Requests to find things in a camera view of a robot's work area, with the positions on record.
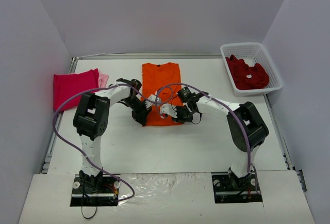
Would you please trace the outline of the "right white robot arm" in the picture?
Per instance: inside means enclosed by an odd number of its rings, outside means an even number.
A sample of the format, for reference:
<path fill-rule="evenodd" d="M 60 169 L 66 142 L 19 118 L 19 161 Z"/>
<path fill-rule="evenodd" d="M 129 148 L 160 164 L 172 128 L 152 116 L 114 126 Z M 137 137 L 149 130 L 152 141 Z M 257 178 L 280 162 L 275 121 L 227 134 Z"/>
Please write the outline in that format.
<path fill-rule="evenodd" d="M 237 155 L 228 170 L 232 188 L 242 189 L 252 173 L 253 161 L 259 147 L 269 135 L 269 129 L 252 102 L 243 104 L 225 102 L 206 92 L 193 93 L 184 87 L 177 93 L 183 106 L 174 109 L 175 122 L 192 122 L 193 114 L 208 114 L 226 118 Z"/>

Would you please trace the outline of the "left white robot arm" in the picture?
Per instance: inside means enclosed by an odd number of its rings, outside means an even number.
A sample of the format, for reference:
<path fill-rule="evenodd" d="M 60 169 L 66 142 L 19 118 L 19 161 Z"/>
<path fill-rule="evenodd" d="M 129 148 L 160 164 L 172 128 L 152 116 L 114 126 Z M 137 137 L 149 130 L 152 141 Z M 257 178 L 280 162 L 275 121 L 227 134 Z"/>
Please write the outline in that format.
<path fill-rule="evenodd" d="M 142 86 L 140 81 L 120 78 L 117 83 L 125 85 L 104 92 L 83 94 L 73 119 L 83 151 L 79 178 L 92 192 L 98 192 L 104 186 L 101 136 L 108 125 L 110 107 L 115 103 L 124 103 L 132 109 L 132 118 L 142 126 L 146 125 L 147 116 L 152 110 L 145 100 L 137 97 L 137 91 Z"/>

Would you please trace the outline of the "orange t shirt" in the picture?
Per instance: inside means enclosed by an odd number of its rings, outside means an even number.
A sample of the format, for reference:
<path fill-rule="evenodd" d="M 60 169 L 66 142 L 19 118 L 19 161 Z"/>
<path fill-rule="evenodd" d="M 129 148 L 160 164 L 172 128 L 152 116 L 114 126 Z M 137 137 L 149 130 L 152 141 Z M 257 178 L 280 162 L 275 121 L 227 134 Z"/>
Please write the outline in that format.
<path fill-rule="evenodd" d="M 155 65 L 151 63 L 144 63 L 142 65 L 142 94 L 149 97 L 151 94 L 155 95 L 156 91 L 161 87 L 177 83 L 170 88 L 165 88 L 159 94 L 161 101 L 169 100 L 175 106 L 181 106 L 180 99 L 176 96 L 177 92 L 182 88 L 178 83 L 181 82 L 179 64 L 168 62 L 162 65 Z M 179 125 L 170 117 L 161 118 L 158 114 L 159 106 L 153 106 L 152 111 L 148 114 L 147 126 L 173 126 Z"/>

